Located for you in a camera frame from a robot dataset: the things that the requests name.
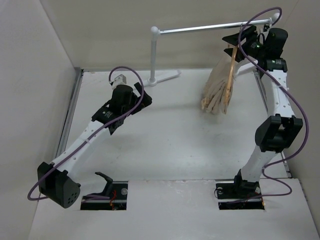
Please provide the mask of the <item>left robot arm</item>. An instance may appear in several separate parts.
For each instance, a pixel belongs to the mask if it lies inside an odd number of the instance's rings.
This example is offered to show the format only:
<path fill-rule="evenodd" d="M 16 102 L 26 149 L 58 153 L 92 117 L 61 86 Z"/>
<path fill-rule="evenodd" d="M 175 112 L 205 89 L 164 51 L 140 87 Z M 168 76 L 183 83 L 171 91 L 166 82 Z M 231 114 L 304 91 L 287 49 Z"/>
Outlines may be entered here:
<path fill-rule="evenodd" d="M 61 155 L 50 163 L 42 162 L 37 168 L 38 187 L 42 195 L 62 208 L 75 203 L 81 185 L 73 179 L 94 149 L 124 124 L 125 119 L 140 112 L 152 103 L 144 86 L 137 82 L 133 87 L 117 85 L 111 99 L 101 106 L 81 135 Z"/>

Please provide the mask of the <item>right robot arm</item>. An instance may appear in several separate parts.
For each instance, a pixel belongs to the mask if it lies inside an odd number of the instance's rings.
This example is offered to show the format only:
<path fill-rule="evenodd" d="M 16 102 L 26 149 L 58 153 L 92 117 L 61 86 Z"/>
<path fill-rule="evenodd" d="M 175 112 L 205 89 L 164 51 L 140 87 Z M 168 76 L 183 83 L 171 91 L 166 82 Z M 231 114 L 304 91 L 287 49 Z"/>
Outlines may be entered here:
<path fill-rule="evenodd" d="M 238 71 L 255 70 L 255 79 L 263 100 L 267 118 L 255 131 L 255 148 L 248 162 L 238 171 L 233 182 L 216 184 L 218 199 L 244 202 L 261 197 L 260 178 L 271 160 L 289 148 L 306 120 L 296 117 L 292 110 L 292 96 L 287 89 L 286 61 L 281 57 L 288 32 L 268 25 L 260 37 L 256 26 L 243 28 L 239 33 L 223 37 L 223 41 L 238 46 L 236 54 L 226 48 L 224 52 L 235 58 Z"/>

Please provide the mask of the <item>white clothes rack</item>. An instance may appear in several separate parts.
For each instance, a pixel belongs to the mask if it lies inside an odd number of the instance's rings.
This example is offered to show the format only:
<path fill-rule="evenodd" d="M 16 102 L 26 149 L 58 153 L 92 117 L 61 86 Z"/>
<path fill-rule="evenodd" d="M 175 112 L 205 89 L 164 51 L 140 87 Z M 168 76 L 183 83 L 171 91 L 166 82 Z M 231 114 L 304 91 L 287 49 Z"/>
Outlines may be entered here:
<path fill-rule="evenodd" d="M 242 22 L 232 22 L 223 24 L 213 24 L 213 25 L 203 25 L 194 27 L 184 27 L 184 28 L 173 28 L 160 30 L 157 26 L 152 26 L 151 31 L 151 51 L 150 51 L 150 76 L 148 79 L 143 81 L 145 87 L 154 87 L 157 84 L 178 78 L 181 75 L 181 71 L 178 69 L 165 70 L 164 73 L 156 73 L 156 56 L 157 56 L 157 41 L 159 36 L 171 35 L 171 34 L 182 34 L 182 33 L 193 33 L 201 31 L 211 31 L 211 30 L 224 30 L 243 27 L 247 21 Z"/>

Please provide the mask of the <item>wooden clothes hanger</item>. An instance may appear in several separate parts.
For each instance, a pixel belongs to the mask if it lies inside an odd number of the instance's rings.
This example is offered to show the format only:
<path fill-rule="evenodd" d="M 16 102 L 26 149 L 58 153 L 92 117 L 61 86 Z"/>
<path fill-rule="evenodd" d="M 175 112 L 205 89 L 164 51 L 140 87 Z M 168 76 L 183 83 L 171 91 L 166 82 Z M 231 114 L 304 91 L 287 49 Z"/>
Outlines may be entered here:
<path fill-rule="evenodd" d="M 233 40 L 229 41 L 226 40 L 227 42 L 227 48 L 231 50 L 231 55 L 227 55 L 231 57 L 231 67 L 230 67 L 230 73 L 228 77 L 228 82 L 226 86 L 226 94 L 225 94 L 225 103 L 228 102 L 229 96 L 230 96 L 230 90 L 231 90 L 231 78 L 232 76 L 234 77 L 235 75 L 235 68 L 236 68 L 236 56 L 238 52 L 238 38 L 234 37 Z"/>

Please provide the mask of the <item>beige trousers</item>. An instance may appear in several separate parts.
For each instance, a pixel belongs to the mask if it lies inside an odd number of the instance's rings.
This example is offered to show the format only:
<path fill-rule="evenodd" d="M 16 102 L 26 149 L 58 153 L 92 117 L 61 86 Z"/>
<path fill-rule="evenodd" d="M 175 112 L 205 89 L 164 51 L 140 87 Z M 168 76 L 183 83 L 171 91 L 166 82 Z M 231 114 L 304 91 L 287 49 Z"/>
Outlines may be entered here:
<path fill-rule="evenodd" d="M 203 89 L 201 109 L 207 113 L 218 115 L 226 114 L 233 93 L 234 76 L 231 77 L 231 88 L 228 102 L 225 103 L 225 95 L 229 73 L 232 66 L 232 58 L 224 55 L 218 64 L 212 69 Z"/>

